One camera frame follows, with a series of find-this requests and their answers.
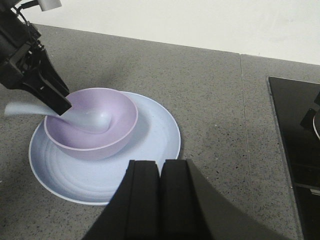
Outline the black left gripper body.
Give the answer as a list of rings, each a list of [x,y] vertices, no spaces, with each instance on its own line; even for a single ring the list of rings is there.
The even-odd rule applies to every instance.
[[[42,0],[29,0],[16,6],[18,0],[0,2],[0,83],[6,88],[25,91],[45,89],[45,47],[41,34],[22,10],[44,8]]]

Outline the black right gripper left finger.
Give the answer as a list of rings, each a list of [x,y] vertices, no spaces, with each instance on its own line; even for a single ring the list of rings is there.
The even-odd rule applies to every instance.
[[[160,177],[157,164],[131,160],[117,191],[85,240],[158,240]]]

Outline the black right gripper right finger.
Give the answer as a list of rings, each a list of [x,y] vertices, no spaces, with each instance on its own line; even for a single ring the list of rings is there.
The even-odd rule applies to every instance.
[[[166,160],[160,178],[165,240],[282,240],[225,199],[191,160]]]

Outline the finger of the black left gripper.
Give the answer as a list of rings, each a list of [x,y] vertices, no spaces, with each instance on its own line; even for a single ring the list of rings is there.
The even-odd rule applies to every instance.
[[[52,65],[45,48],[32,51],[32,91],[40,100],[57,100],[70,93]]]
[[[22,78],[20,89],[33,94],[60,116],[72,107],[67,99],[70,91],[60,77],[32,72]]]

